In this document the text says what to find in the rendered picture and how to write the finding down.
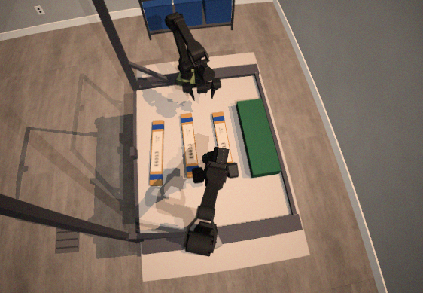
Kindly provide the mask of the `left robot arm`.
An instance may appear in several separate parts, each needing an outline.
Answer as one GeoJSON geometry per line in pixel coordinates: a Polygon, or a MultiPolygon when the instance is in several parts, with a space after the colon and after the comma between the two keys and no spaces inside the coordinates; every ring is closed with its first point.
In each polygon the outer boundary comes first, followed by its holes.
{"type": "Polygon", "coordinates": [[[207,81],[211,81],[215,77],[215,72],[207,64],[210,60],[205,48],[198,41],[195,41],[185,23],[183,14],[175,12],[167,15],[165,23],[173,32],[180,55],[178,61],[179,66],[177,66],[179,72],[182,74],[180,78],[190,80],[193,73],[200,75],[204,80],[196,78],[195,85],[197,86],[197,93],[207,93],[212,88],[211,82],[207,81]],[[202,60],[203,57],[205,59],[202,60]],[[194,69],[194,72],[191,72],[191,69],[194,69]]]}

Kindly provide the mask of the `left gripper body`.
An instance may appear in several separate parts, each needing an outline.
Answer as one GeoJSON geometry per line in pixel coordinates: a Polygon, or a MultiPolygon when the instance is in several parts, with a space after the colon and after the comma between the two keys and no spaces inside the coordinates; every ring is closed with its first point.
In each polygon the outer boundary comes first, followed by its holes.
{"type": "MultiPolygon", "coordinates": [[[[194,75],[195,75],[195,81],[196,81],[196,78],[202,79],[199,75],[196,75],[195,73],[194,73],[194,75]]],[[[210,82],[211,82],[211,85],[213,86],[213,88],[215,88],[215,89],[221,88],[221,80],[220,80],[220,78],[214,78],[210,82]]],[[[188,82],[183,82],[182,88],[183,88],[183,93],[188,93],[188,92],[191,92],[191,88],[196,88],[196,85],[195,84],[190,84],[189,81],[188,82]]]]}

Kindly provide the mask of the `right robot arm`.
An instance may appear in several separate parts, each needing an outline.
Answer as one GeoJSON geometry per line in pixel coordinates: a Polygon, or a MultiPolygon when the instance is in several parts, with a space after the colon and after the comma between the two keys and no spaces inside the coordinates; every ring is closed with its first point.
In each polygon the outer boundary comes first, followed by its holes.
{"type": "Polygon", "coordinates": [[[195,219],[187,226],[184,238],[184,247],[187,247],[185,249],[186,252],[208,257],[214,252],[215,243],[217,242],[215,240],[218,235],[217,226],[213,222],[215,216],[214,207],[217,199],[216,194],[218,195],[218,191],[223,188],[223,183],[226,183],[227,180],[227,172],[229,168],[229,164],[227,164],[228,154],[229,149],[214,147],[214,151],[207,152],[202,156],[202,162],[205,163],[205,169],[203,172],[205,179],[205,192],[202,197],[202,202],[197,208],[195,219]],[[194,228],[194,231],[196,232],[190,231],[190,227],[197,219],[211,221],[211,223],[200,221],[198,227],[196,226],[194,228]],[[198,231],[199,233],[197,233],[198,231]]]}

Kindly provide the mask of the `green rectangular block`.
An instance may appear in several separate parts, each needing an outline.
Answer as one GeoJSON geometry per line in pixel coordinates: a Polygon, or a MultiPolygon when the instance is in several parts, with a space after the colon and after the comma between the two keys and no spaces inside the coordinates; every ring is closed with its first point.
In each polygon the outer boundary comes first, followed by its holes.
{"type": "Polygon", "coordinates": [[[251,178],[279,174],[281,167],[263,100],[237,101],[236,109],[245,143],[251,178]]]}

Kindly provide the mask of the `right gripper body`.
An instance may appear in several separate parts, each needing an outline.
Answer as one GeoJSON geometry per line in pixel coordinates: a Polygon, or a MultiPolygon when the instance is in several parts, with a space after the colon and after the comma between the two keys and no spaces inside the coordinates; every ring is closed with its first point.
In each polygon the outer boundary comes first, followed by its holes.
{"type": "MultiPolygon", "coordinates": [[[[232,178],[238,178],[239,177],[239,170],[238,170],[238,165],[237,163],[228,163],[229,164],[229,169],[228,169],[228,173],[230,175],[230,179],[232,178]]],[[[202,169],[201,167],[198,168],[193,168],[192,169],[192,174],[193,174],[193,182],[196,183],[202,183],[203,182],[203,173],[202,173],[202,169]]]]}

